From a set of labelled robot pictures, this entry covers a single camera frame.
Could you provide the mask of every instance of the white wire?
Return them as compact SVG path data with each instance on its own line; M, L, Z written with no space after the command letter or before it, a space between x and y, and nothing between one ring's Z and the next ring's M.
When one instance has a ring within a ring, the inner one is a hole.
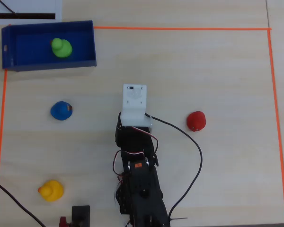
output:
M124 151L124 150L119 150L119 151L117 151L117 153L115 154L115 158L114 158L114 161L113 161L113 171L114 171L114 173L116 173L116 171L115 171L115 161L116 161L116 159L117 159L117 156L118 156L118 154L119 154L119 152L121 152L121 151L123 151L123 152L125 152L125 153L127 153L127 154L129 154L129 155L140 155L140 154L142 154L142 155L144 155L145 156L145 154L143 153L143 152L137 152L137 153L131 153L131 152L127 152L127 151Z
M157 148L158 148L158 145L159 145L158 139L157 139L154 135L152 135L152 134L150 134L149 132L146 132L146 131L144 131L144 130L142 130L142 129L138 129L138 128L133 127L133 126L132 126L132 128L135 129L135 130L137 130L137 131L140 131L140 132L142 132L142 133L144 133L144 134L149 135L150 137L154 138L154 139L157 141L157 146L156 146L156 149L155 149L155 154L156 154Z
M120 184L121 182L122 182L122 180L121 180L121 181L119 181L119 183L117 184L117 187L116 187L116 189L115 189L115 193L114 193L114 199L115 199L115 195L116 195L117 190L118 190L118 186L119 186L119 184ZM127 224L127 222L125 221L125 219L123 218L123 216L122 216L122 214L121 214L121 212L120 212L119 208L117 207L116 202L115 202L115 208L116 208L117 212L120 214L120 216L121 216L121 218L122 218L122 221L123 221L123 222L126 224L126 226L128 227L128 224Z

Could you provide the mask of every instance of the rubber duck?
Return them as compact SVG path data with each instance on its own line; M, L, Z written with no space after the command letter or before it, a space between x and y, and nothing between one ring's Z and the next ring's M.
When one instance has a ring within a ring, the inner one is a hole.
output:
M187 117L186 123L191 131L200 131L206 125L206 118L203 112L195 111Z
M64 189L60 182L50 180L43 184L43 186L38 189L38 192L46 201L54 202L63 196Z
M64 121L72 115L72 106L64 101L57 102L51 108L51 115L59 121Z
M71 44L66 39L54 38L51 45L53 53L58 58L67 58L72 52Z

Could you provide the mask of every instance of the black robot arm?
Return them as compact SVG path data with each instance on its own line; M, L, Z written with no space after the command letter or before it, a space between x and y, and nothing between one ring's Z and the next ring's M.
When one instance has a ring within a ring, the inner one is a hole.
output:
M138 127L150 132L148 127ZM157 156L150 135L123 127L118 117L115 141L121 148L124 172L115 197L121 214L129 214L135 227L170 227L155 165ZM144 155L129 153L143 152Z

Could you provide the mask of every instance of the table surface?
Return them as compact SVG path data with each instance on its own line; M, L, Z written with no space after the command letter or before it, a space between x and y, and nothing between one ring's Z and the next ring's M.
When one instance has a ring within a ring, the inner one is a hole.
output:
M284 151L284 0L64 0L63 20L95 26L272 28L275 81ZM46 226L90 205L91 226L124 226L114 205L112 161L124 83L148 86L147 112L185 129L200 145L201 174L172 226L284 223L284 194L266 30L95 30L98 66L8 72L0 183ZM3 90L0 46L0 120ZM64 122L49 110L73 106ZM206 127L189 132L189 113ZM157 168L169 211L199 168L199 152L159 122ZM117 170L121 170L120 160ZM44 201L37 188L59 180L64 196ZM38 226L0 191L0 227Z

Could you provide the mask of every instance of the green rubber duck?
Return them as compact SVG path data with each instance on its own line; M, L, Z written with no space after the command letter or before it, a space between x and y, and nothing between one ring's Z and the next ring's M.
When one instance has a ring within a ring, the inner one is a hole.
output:
M72 52L71 44L66 39L54 38L52 40L51 45L52 45L53 53L58 58L66 58L70 56Z

